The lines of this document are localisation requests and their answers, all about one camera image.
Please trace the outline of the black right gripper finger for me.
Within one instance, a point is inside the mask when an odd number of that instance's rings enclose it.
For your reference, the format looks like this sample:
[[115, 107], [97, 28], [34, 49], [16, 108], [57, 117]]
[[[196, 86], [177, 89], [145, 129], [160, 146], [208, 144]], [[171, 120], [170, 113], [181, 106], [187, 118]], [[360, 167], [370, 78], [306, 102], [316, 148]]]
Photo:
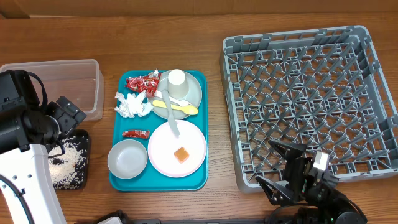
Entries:
[[272, 205], [286, 206], [294, 204], [294, 194], [288, 188], [259, 175], [256, 176], [256, 180]]
[[286, 161], [294, 160], [301, 157], [306, 151], [306, 144], [298, 144], [294, 142], [284, 142], [280, 140], [271, 139], [268, 141], [271, 147], [277, 151]]

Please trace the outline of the white napkin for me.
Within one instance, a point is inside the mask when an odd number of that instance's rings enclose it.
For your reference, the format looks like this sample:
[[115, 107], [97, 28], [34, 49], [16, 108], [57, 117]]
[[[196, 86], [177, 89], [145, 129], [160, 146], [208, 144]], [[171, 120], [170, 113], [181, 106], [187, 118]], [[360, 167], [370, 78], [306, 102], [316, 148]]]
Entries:
[[119, 106], [114, 110], [123, 118], [143, 117], [148, 115], [154, 106], [150, 101], [144, 103], [146, 91], [140, 92], [138, 95], [128, 93], [125, 98], [122, 93], [117, 92], [115, 98], [119, 101]]

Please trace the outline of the grey bowl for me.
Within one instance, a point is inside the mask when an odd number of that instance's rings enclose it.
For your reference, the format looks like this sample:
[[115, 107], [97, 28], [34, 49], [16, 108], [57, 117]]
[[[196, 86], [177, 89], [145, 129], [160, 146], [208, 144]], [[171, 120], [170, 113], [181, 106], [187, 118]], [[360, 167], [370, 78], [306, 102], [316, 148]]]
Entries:
[[120, 179], [137, 177], [145, 169], [147, 161], [147, 149], [133, 139], [116, 143], [108, 154], [109, 171]]

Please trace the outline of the small red wrapper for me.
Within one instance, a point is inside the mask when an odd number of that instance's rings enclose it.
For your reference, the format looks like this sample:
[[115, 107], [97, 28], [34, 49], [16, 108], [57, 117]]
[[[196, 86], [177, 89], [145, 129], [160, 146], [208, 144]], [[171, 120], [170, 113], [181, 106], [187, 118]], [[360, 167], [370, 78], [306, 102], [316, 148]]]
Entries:
[[149, 130], [128, 130], [122, 133], [124, 138], [138, 138], [138, 139], [149, 139], [150, 131]]

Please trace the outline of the large red snack wrapper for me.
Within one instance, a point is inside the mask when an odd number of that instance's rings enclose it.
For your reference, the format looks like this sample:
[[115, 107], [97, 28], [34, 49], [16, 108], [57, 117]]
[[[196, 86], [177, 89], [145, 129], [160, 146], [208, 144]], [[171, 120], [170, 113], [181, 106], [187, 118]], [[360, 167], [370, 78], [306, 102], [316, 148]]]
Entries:
[[156, 69], [145, 76], [127, 78], [125, 87], [138, 93], [145, 91], [147, 98], [154, 98], [160, 77], [161, 73]]

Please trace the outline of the pink plate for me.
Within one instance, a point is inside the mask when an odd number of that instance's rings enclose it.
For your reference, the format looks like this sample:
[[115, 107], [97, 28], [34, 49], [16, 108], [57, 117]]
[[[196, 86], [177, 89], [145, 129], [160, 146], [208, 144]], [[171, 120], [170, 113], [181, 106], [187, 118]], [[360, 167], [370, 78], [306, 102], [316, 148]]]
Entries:
[[[151, 134], [147, 147], [149, 160], [153, 167], [167, 177], [186, 177], [197, 171], [207, 155], [207, 141], [202, 131], [193, 123], [178, 120], [180, 136], [177, 138], [168, 122], [161, 124]], [[189, 158], [179, 163], [174, 152], [184, 147]]]

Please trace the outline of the orange food cube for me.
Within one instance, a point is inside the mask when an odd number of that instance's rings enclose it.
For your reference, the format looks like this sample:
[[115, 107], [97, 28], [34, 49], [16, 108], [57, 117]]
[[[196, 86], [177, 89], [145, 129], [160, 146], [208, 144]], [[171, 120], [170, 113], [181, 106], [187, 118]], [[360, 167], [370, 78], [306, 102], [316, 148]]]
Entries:
[[189, 153], [184, 147], [181, 147], [174, 152], [174, 156], [182, 164], [189, 158]]

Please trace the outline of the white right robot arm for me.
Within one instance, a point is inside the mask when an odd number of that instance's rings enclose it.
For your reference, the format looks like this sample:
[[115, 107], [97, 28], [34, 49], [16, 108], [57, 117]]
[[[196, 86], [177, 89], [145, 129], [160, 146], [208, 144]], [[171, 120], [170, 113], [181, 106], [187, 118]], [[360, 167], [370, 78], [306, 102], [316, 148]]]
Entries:
[[291, 220], [284, 223], [367, 223], [362, 210], [346, 195], [336, 190], [339, 178], [328, 169], [329, 154], [317, 151], [303, 157], [306, 144], [270, 140], [269, 144], [286, 161], [282, 179], [285, 186], [265, 177], [257, 182], [272, 205], [280, 209], [299, 206]]

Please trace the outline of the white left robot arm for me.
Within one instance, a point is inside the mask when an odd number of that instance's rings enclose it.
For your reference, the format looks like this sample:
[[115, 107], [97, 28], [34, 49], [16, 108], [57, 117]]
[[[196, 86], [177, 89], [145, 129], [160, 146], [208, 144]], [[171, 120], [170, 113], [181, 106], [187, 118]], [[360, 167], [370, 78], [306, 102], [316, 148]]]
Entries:
[[1, 192], [14, 223], [65, 223], [50, 177], [49, 152], [84, 121], [66, 97], [49, 102], [24, 70], [1, 73]]

